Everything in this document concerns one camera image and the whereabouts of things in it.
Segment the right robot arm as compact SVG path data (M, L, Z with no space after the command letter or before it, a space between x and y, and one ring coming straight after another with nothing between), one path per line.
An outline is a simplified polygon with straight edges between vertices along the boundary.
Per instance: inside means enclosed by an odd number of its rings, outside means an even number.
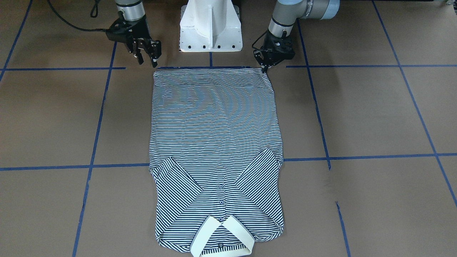
M144 5L141 0L116 0L118 19L105 32L113 42L123 43L127 51L138 61L144 63L142 51L150 59L152 66L158 66L161 56L161 42L153 40L147 23Z

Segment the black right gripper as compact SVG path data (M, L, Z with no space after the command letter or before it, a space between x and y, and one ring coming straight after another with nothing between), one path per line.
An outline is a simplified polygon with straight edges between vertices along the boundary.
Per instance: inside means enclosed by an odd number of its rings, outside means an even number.
M147 24L147 16L143 16L142 18L134 21L119 18L108 28L106 36L109 40L114 42L124 44L133 43L132 53L137 59L139 65L144 63L144 59L138 42L134 41L134 39L143 39L142 49L149 56L152 66L154 68L158 66L158 59L162 54L162 42L160 40L152 40L149 25Z

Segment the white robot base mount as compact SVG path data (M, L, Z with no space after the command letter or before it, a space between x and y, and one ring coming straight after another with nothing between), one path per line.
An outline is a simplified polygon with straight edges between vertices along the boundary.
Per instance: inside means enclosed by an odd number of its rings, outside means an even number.
M190 0L181 7L181 52L243 49L239 7L231 0Z

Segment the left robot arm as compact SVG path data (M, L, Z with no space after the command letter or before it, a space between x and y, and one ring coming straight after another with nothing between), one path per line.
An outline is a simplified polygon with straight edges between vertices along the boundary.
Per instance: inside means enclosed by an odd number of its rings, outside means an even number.
M261 34L261 47L252 44L253 56L262 73L295 56L291 32L297 19L332 19L338 13L339 0L278 0L268 29Z

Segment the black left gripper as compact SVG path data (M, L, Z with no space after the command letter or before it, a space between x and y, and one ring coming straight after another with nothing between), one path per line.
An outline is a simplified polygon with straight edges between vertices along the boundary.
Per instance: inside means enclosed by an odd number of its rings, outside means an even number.
M253 56L260 65L261 72L267 73L270 67L294 58L292 38L286 32L283 32L281 36L266 32L264 44L260 49L253 50Z

